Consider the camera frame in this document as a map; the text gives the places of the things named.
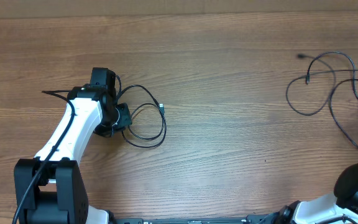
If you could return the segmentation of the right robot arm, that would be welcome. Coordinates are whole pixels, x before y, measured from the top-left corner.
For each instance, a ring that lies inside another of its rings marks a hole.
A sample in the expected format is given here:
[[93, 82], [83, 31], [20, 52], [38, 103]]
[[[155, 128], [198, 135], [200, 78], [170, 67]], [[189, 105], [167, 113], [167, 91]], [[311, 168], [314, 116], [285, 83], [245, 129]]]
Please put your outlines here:
[[333, 193], [283, 207], [275, 223], [358, 223], [358, 163], [338, 177]]

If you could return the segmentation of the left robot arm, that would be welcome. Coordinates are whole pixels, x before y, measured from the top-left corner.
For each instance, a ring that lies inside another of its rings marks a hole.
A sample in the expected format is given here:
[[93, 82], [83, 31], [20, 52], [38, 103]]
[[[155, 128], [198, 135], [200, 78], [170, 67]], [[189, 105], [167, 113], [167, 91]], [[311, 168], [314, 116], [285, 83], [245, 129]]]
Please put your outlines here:
[[116, 74], [94, 67], [89, 83], [48, 94], [63, 98], [65, 114], [45, 146], [14, 167], [17, 208], [13, 223], [115, 223], [112, 212], [92, 207], [79, 164], [92, 134], [110, 138], [131, 125], [127, 104], [117, 102]]

